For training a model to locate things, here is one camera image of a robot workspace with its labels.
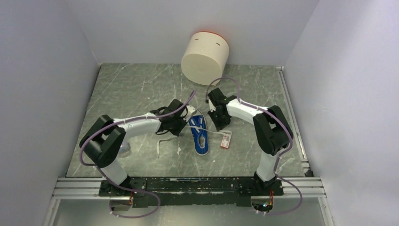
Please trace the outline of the white shoelace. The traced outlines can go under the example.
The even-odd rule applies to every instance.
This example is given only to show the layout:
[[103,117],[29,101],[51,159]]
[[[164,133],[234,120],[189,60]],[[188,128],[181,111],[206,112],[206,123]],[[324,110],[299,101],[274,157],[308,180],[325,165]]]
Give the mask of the white shoelace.
[[[221,135],[231,134],[231,135],[232,135],[232,132],[229,131],[229,130],[211,131],[211,130],[204,129],[204,128],[202,128],[202,127],[197,127],[197,126],[186,126],[186,127],[188,127],[188,128],[194,128],[194,129],[196,129],[196,130],[198,130],[198,131],[203,130],[203,131],[207,131],[207,132],[214,133],[214,134],[221,134]],[[157,157],[158,157],[158,158],[159,158],[159,156],[160,156],[160,143],[161,143],[161,141],[169,141],[169,140],[171,140],[171,139],[173,139],[173,138],[176,138],[176,137],[177,137],[177,136],[175,136],[175,135],[171,135],[171,136],[169,136],[168,138],[159,139],[159,140],[157,141],[157,149],[156,149],[156,150],[157,150]]]

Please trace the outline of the blue canvas sneaker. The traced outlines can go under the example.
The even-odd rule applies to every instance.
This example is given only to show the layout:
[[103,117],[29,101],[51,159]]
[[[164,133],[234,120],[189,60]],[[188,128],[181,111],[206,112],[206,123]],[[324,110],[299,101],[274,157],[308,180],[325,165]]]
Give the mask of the blue canvas sneaker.
[[[197,126],[207,129],[207,124],[204,114],[197,110],[197,112],[189,119],[188,126]],[[195,152],[198,155],[206,155],[209,152],[207,131],[198,131],[190,128],[194,140]]]

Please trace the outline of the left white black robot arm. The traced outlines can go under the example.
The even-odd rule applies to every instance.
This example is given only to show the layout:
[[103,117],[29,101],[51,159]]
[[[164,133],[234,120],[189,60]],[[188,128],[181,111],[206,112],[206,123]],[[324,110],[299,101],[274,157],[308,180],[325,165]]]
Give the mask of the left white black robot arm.
[[119,196],[126,195],[132,179],[117,160],[121,145],[132,137],[149,133],[179,136],[196,111],[174,99],[169,106],[134,118],[112,119],[102,115],[80,141],[80,157],[88,156],[112,184],[111,189]]

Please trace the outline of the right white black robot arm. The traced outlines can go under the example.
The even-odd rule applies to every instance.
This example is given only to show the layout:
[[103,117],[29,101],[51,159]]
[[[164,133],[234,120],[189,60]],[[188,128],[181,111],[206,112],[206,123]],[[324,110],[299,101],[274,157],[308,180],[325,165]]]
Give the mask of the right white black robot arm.
[[276,168],[283,153],[293,146],[293,132],[280,107],[260,107],[239,99],[225,96],[219,88],[207,94],[210,116],[215,128],[222,130],[239,118],[255,128],[258,145],[262,150],[258,168],[254,173],[254,190],[267,194],[277,178]]

